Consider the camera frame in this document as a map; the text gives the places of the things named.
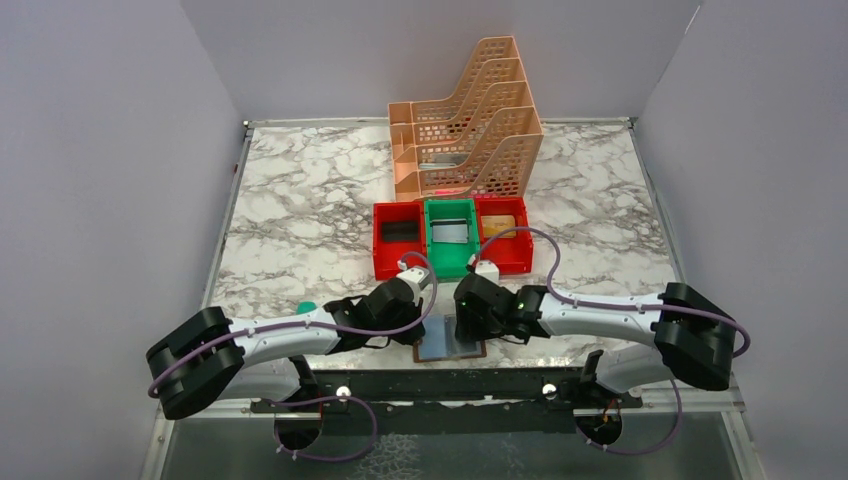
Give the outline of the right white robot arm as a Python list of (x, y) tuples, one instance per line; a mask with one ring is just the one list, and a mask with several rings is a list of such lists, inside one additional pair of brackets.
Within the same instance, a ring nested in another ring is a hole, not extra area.
[(456, 287), (456, 336), (481, 341), (512, 336), (587, 335), (629, 342), (596, 352), (577, 380), (579, 398), (600, 407), (643, 384), (679, 380), (707, 391), (730, 384), (734, 320), (694, 288), (669, 283), (656, 294), (614, 297), (525, 285), (512, 292), (470, 273)]

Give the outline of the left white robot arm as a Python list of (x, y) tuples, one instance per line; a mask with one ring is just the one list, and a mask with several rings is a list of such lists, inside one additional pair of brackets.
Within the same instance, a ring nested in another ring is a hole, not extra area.
[(415, 343), (425, 333), (430, 308), (422, 293), (432, 282), (429, 271), (413, 267), (367, 295), (267, 320), (229, 318), (217, 306), (206, 307), (148, 349), (148, 395), (169, 420), (223, 399), (266, 398), (302, 410), (313, 401), (315, 386), (284, 361), (358, 350), (374, 337)]

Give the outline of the green plastic bin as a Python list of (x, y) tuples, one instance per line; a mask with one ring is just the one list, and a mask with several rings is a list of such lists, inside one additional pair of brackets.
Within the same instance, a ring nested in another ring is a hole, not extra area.
[[(467, 244), (433, 243), (430, 222), (435, 219), (465, 219), (469, 225)], [(424, 227), (427, 257), (439, 280), (458, 279), (466, 274), (466, 265), (480, 248), (476, 209), (471, 199), (426, 200)]]

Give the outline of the red bin with black card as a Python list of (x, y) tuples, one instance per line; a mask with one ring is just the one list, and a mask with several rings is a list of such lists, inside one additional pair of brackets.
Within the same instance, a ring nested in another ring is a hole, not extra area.
[[(400, 272), (398, 262), (403, 254), (426, 254), (424, 208), (421, 202), (391, 202), (373, 205), (372, 263), (377, 281), (388, 280)], [(380, 238), (380, 224), (393, 221), (417, 221), (420, 227), (418, 242), (385, 243)]]

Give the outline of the brown leather card holder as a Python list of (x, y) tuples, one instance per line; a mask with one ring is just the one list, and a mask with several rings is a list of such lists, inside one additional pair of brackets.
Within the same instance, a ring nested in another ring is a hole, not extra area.
[(425, 334), (414, 345), (413, 361), (415, 363), (475, 359), (453, 356), (454, 342), (459, 340), (456, 336), (455, 315), (428, 316), (423, 320), (422, 325), (425, 328)]

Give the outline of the grey card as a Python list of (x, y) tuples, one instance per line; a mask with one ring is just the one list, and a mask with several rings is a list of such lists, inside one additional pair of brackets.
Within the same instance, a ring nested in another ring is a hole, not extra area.
[(456, 358), (481, 358), (486, 356), (483, 341), (456, 340), (453, 346), (453, 356)]

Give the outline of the red bin with gold card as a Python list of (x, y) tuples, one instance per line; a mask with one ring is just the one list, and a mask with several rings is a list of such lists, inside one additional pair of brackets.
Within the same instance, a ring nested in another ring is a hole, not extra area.
[[(529, 225), (526, 206), (521, 197), (475, 198), (474, 204), (480, 245), (490, 239), (483, 239), (481, 236), (480, 217), (482, 215), (513, 215), (517, 226)], [(526, 274), (532, 270), (533, 250), (532, 235), (526, 231), (514, 231), (495, 240), (485, 249), (482, 258), (496, 264), (501, 274)]]

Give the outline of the peach plastic file organizer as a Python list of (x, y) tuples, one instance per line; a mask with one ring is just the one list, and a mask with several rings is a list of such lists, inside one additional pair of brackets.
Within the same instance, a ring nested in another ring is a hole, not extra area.
[(521, 197), (544, 137), (516, 40), (486, 37), (444, 99), (388, 106), (394, 198)]

